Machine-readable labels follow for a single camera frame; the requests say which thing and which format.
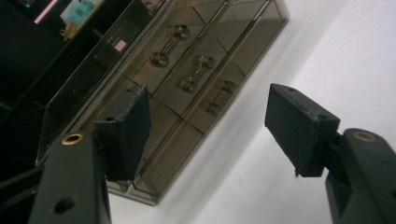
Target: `drawer handle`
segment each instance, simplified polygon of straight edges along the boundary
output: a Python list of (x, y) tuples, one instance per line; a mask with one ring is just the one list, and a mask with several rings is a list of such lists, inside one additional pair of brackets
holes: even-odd
[(235, 91), (236, 84), (229, 80), (224, 80), (221, 82), (221, 91), (216, 95), (215, 99), (206, 105), (206, 112), (216, 116), (221, 109), (227, 104), (230, 97)]
[(215, 60), (212, 57), (196, 56), (195, 64), (197, 65), (195, 71), (189, 77), (184, 78), (180, 83), (181, 89), (188, 93), (196, 91), (198, 81), (207, 69), (211, 69), (215, 66)]
[(169, 54), (180, 40), (189, 38), (190, 30), (186, 25), (175, 26), (172, 30), (172, 38), (169, 39), (161, 52), (153, 52), (149, 57), (151, 64), (155, 67), (164, 68), (169, 64)]

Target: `screw hole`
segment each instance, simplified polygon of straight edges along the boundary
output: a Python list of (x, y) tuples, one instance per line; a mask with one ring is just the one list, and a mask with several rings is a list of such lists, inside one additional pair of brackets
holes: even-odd
[(66, 141), (68, 141), (68, 142), (74, 142), (74, 141), (77, 141), (78, 139), (79, 139), (79, 136), (76, 135), (76, 134), (74, 134), (74, 135), (71, 135), (71, 136), (67, 137), (67, 138), (66, 138)]
[(63, 198), (59, 202), (55, 204), (54, 212), (56, 214), (63, 214), (69, 210), (71, 210), (76, 205), (76, 201), (70, 197)]
[(324, 115), (318, 115), (318, 117), (319, 117), (320, 119), (327, 119), (327, 116), (324, 116)]
[(114, 121), (114, 120), (116, 120), (116, 118), (114, 118), (114, 117), (108, 117), (108, 118), (106, 118), (106, 121)]

